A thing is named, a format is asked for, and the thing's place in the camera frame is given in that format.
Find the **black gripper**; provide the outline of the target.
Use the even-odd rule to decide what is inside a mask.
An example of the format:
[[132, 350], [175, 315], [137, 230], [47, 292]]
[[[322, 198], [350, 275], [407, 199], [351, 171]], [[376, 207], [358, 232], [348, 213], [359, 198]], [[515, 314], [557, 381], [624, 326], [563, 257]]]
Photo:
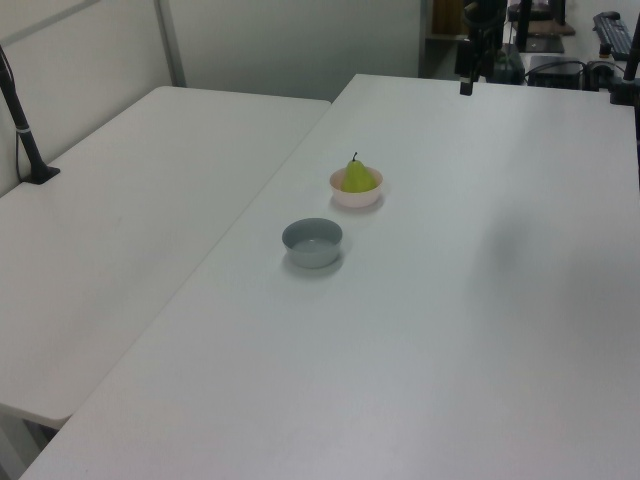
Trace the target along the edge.
[[457, 75], [460, 94], [471, 96], [473, 80], [478, 82], [489, 74], [489, 40], [502, 43], [506, 0], [464, 0], [462, 6], [462, 21], [468, 28], [468, 38], [475, 41], [475, 53], [469, 39], [458, 44]]

